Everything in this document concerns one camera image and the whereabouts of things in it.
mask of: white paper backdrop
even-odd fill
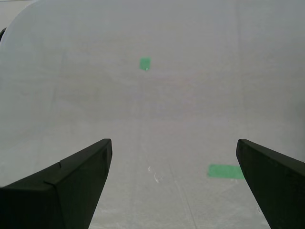
[[[111,138],[91,229],[267,229],[246,182],[207,169],[239,138],[304,160],[304,7],[33,3],[0,45],[0,185]]]

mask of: curved white backdrop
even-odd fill
[[[268,228],[244,180],[207,170],[239,138],[305,159],[304,6],[33,3],[0,44],[0,185],[111,138],[91,229]]]

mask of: white sheet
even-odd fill
[[[0,185],[111,138],[91,229],[266,229],[239,138],[304,160],[302,0],[40,0],[0,45]],[[142,57],[151,69],[139,69]]]

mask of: green tape piece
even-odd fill
[[[208,176],[216,178],[244,179],[240,166],[210,165]]]
[[[151,67],[151,59],[149,57],[140,59],[140,69],[147,71],[150,69],[150,67]]]

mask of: white surface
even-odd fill
[[[30,1],[7,2],[0,0],[0,30],[8,27],[16,15],[29,4]]]
[[[0,184],[111,138],[91,229],[265,229],[239,138],[304,160],[303,0],[41,0],[0,45]],[[151,69],[139,69],[150,56]]]

